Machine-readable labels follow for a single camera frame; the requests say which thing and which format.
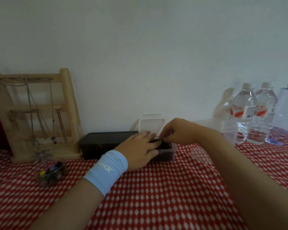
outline right hand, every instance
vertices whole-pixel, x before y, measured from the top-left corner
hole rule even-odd
[[[159,139],[166,143],[178,143],[181,145],[201,144],[213,129],[189,122],[185,119],[175,118],[165,125],[160,133]]]

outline white wall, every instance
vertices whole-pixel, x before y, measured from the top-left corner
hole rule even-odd
[[[207,119],[230,87],[287,84],[288,0],[0,0],[0,72],[62,67],[84,133]]]

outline polka dot tablecloth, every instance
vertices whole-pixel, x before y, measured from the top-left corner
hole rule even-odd
[[[173,162],[155,162],[124,173],[99,205],[87,229],[246,229],[212,163],[192,158],[201,147],[179,146]],[[285,146],[237,148],[288,190],[288,140]],[[26,229],[96,163],[69,160],[69,175],[50,188],[33,179],[33,165],[12,164],[0,150],[0,229]]]

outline water bottle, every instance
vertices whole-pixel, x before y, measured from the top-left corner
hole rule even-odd
[[[280,89],[267,143],[282,146],[288,137],[288,86]]]
[[[236,122],[239,127],[237,144],[243,143],[248,135],[256,103],[257,99],[252,84],[243,83],[242,90],[233,98],[230,109],[230,119]]]
[[[255,144],[263,144],[269,136],[277,103],[277,96],[273,92],[270,82],[261,84],[261,89],[256,92],[256,98],[257,105],[246,140]]]

